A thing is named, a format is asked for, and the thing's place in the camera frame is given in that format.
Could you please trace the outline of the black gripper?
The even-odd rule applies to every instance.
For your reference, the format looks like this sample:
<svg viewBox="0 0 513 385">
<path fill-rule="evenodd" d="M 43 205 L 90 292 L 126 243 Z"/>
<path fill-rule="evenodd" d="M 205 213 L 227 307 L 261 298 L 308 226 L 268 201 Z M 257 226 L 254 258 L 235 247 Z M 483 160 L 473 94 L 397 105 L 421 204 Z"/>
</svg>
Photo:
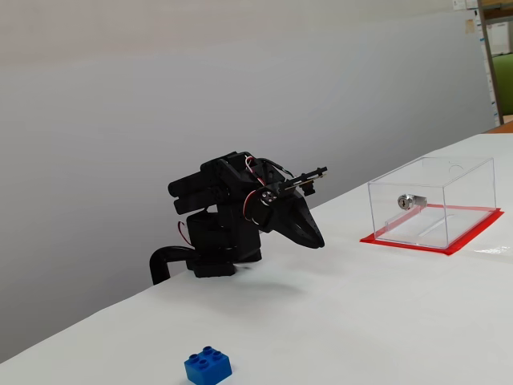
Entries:
<svg viewBox="0 0 513 385">
<path fill-rule="evenodd" d="M 275 182 L 250 192 L 244 200 L 244 218 L 261 231 L 278 232 L 306 248 L 323 248 L 324 238 L 305 198 L 295 189 L 285 191 L 281 185 Z"/>
</svg>

